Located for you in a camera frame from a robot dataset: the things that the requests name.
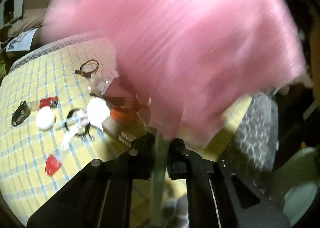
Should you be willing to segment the mint green brush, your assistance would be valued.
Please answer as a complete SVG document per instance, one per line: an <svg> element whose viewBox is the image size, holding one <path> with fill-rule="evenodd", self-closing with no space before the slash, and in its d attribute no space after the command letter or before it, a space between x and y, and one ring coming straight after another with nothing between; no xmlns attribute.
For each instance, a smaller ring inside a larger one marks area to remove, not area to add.
<svg viewBox="0 0 320 228"><path fill-rule="evenodd" d="M162 205L169 146L170 141L165 140L163 134L157 130L153 154L154 167L151 175L150 196L150 225L154 227L164 227Z"/></svg>

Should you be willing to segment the pink knitted cloth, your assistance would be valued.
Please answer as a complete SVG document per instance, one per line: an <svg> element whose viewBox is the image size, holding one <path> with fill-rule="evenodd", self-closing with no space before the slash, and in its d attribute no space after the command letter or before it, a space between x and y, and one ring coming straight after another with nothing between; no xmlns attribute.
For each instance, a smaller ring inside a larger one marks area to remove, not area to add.
<svg viewBox="0 0 320 228"><path fill-rule="evenodd" d="M208 143L239 97L305 72L285 0L52 0L46 41L98 31L165 139Z"/></svg>

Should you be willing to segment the red small pouch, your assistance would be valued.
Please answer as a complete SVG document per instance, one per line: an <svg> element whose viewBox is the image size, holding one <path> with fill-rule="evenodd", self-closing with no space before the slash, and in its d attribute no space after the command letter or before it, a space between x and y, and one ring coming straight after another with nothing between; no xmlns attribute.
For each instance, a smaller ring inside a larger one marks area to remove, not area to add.
<svg viewBox="0 0 320 228"><path fill-rule="evenodd" d="M50 155L46 160L45 172L48 176L53 176L61 168L61 161L54 155Z"/></svg>

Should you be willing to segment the yellow plaid tablecloth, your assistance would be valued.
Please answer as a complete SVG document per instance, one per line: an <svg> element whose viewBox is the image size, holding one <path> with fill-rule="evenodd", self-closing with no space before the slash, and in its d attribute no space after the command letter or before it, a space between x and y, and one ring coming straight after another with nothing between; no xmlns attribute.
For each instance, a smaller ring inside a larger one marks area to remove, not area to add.
<svg viewBox="0 0 320 228"><path fill-rule="evenodd" d="M22 101L58 97L53 112L59 121L71 109L86 107L90 81L74 72L81 67L90 71L96 61L100 69L115 65L105 39L62 40L16 61L1 83L1 195L22 224L92 159L114 159L127 150L123 143L91 128L89 136L72 139L61 169L50 177L46 159L58 151L65 128L40 131L35 112L21 125L11 125Z"/></svg>

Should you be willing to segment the white round compact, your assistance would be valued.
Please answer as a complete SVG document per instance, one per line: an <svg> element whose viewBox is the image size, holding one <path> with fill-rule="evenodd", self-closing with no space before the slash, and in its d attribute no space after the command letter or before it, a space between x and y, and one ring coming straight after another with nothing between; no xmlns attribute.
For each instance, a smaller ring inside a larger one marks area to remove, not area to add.
<svg viewBox="0 0 320 228"><path fill-rule="evenodd" d="M41 131L47 131L51 129L56 121L56 116L49 106L45 106L36 114L36 126Z"/></svg>

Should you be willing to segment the red capped small bottle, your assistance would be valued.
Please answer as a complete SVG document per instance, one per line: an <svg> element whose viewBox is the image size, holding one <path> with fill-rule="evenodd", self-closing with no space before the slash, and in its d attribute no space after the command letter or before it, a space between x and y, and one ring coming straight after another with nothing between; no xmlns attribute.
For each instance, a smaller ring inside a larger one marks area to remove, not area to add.
<svg viewBox="0 0 320 228"><path fill-rule="evenodd" d="M31 111L38 111L43 107L56 108L59 103L58 97L49 97L43 99L37 99L35 101L31 101L29 108Z"/></svg>

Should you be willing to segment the small black case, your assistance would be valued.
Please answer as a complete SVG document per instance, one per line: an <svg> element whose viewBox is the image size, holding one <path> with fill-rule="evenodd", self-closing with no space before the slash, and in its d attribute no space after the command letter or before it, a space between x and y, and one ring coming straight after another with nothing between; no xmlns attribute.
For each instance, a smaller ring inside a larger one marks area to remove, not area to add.
<svg viewBox="0 0 320 228"><path fill-rule="evenodd" d="M16 111L12 114L11 125L16 127L22 124L30 115L30 108L26 101L22 101Z"/></svg>

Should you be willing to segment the white printed paper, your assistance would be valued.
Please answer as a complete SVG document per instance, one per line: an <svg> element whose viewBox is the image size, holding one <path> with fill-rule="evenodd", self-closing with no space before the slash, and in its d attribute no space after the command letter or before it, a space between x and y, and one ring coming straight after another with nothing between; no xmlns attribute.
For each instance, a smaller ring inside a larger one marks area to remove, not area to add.
<svg viewBox="0 0 320 228"><path fill-rule="evenodd" d="M13 38L6 46L6 52L29 51L37 29L28 30Z"/></svg>

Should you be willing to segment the beige cushion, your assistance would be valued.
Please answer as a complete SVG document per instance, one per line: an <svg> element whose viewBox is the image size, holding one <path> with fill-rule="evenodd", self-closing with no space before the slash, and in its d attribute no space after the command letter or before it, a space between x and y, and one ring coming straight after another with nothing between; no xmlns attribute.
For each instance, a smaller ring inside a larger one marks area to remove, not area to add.
<svg viewBox="0 0 320 228"><path fill-rule="evenodd" d="M41 27L43 25L46 12L46 8L25 10L23 17L9 28L8 35L10 37L15 37L25 31Z"/></svg>

